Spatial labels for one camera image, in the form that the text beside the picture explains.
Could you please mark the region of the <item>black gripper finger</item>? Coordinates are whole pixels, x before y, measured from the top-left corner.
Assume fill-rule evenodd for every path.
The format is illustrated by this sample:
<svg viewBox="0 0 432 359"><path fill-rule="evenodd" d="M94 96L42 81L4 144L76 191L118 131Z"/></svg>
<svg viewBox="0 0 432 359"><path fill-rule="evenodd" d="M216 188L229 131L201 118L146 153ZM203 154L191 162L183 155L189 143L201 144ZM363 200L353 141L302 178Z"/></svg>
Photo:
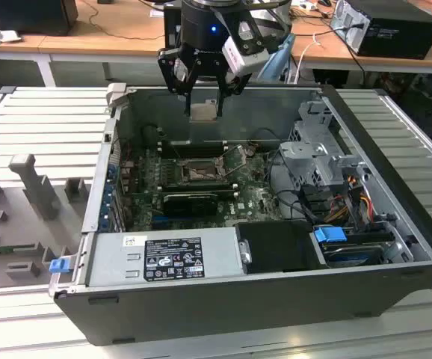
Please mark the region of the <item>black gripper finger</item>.
<svg viewBox="0 0 432 359"><path fill-rule="evenodd" d="M198 58L184 55L179 57L179 49L160 49L158 53L158 65L165 80L168 90L185 98L185 114L191 113L191 92L198 78ZM177 76L177 70L181 65L187 69L183 79Z"/></svg>
<svg viewBox="0 0 432 359"><path fill-rule="evenodd" d="M232 95L239 95L242 93L243 89L249 82L252 74L249 73L244 76L236 76L231 82L226 81L226 76L219 74L216 76L218 84L217 92L217 116L221 117L223 115L223 104L227 97Z"/></svg>

